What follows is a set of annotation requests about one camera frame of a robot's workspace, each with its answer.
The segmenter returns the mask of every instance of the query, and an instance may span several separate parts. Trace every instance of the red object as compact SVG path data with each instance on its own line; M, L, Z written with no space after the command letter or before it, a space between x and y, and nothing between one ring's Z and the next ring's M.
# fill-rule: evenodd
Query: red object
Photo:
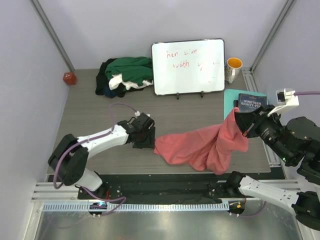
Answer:
M77 83L77 77L72 71L66 72L63 75L63 81L68 85L75 85Z
M209 169L217 175L229 169L233 151L246 152L248 138L244 137L235 120L235 107L222 124L208 126L183 134L169 134L155 140L154 153L168 164L190 164L195 170Z

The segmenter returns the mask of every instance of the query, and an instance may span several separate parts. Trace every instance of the green cloth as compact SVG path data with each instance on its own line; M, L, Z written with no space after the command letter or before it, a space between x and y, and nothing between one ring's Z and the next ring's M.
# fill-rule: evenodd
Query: green cloth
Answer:
M154 79L152 59L144 56L117 58L106 67L105 75L110 80L117 74L122 74L124 82L133 82L142 86L143 80Z

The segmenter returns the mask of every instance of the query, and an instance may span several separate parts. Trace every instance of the red cube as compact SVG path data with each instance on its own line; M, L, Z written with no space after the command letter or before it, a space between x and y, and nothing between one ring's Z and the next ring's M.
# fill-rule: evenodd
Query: red cube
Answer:
M77 77L72 71L66 72L63 75L63 81L68 85L75 85L77 83Z

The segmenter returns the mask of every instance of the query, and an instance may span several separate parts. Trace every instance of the teal mat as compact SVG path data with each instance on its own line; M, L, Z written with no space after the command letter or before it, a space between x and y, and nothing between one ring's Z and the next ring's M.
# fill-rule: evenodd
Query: teal mat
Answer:
M243 90L236 90L236 89L226 89L224 90L224 119L228 116L228 114L234 108L234 100L238 100L239 94L251 94L254 96L263 96L266 95L261 92L255 91L243 91Z

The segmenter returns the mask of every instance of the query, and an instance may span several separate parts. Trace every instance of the white cloth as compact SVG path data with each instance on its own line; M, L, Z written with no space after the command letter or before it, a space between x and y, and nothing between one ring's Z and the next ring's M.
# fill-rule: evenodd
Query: white cloth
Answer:
M110 90L114 90L117 87L119 87L119 84L123 84L125 86L125 89L129 90L130 88L134 89L143 89L147 86L153 85L154 81L150 82L147 80L142 81L142 86L138 86L137 83L132 82L132 81L122 81L122 73L117 74L117 75L112 75L113 78L110 79L109 81L109 88Z

